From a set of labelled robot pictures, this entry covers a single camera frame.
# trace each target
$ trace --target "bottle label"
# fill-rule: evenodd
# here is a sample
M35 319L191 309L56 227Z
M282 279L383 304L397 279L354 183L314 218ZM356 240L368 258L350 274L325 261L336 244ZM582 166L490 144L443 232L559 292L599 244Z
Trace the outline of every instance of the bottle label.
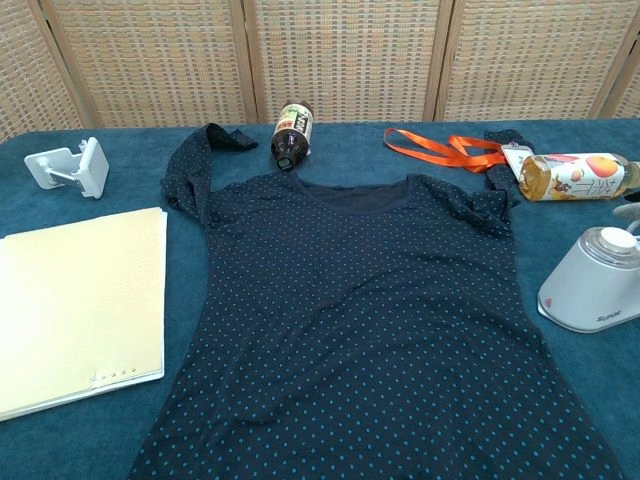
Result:
M280 118L276 125L275 135L280 130L287 128L300 132L307 139L307 143L311 144L311 127L313 126L313 115L311 111L304 105L298 103L290 103L286 105L280 113Z
M551 180L541 200L612 197L620 188L624 167L610 153L542 155Z

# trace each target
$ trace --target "plastic bottle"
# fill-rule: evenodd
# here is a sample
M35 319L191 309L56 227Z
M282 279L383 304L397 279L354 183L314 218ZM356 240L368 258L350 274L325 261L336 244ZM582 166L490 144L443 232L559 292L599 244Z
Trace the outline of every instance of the plastic bottle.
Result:
M640 162L613 153L532 155L518 181L533 201L613 198L640 187Z
M271 138L271 153L280 170L288 171L310 153L313 110L306 102L287 102Z

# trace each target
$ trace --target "stack of paper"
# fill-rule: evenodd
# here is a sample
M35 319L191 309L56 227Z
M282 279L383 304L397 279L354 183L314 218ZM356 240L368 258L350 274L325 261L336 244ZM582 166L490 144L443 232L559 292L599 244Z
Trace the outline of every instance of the stack of paper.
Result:
M164 374L160 208L0 240L0 421Z

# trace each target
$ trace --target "shirt sleeve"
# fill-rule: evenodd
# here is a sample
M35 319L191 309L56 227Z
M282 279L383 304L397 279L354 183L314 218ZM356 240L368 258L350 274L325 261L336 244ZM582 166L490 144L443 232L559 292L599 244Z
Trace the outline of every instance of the shirt sleeve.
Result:
M206 224L210 212L212 151L249 150L257 146L257 142L240 130L227 133L215 123L197 129L169 159L161 181L162 194L172 208Z

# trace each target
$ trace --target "wicker folding screen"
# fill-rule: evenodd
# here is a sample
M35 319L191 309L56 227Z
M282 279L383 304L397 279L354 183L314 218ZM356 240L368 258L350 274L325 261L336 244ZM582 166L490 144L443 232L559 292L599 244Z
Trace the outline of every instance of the wicker folding screen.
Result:
M640 68L622 97L616 117L640 117Z
M435 100L436 24L444 10L446 27L450 0L244 4L260 121L274 122L289 98L326 122L422 120L430 81Z
M255 120L241 2L42 2L105 126Z
M638 0L457 1L436 120L595 116L638 8Z
M600 112L604 117L640 116L640 11L631 26L635 42Z
M54 61L57 52L48 48L46 25L38 23L41 16L25 0L0 0L0 9L0 142L29 130L80 127L68 78Z

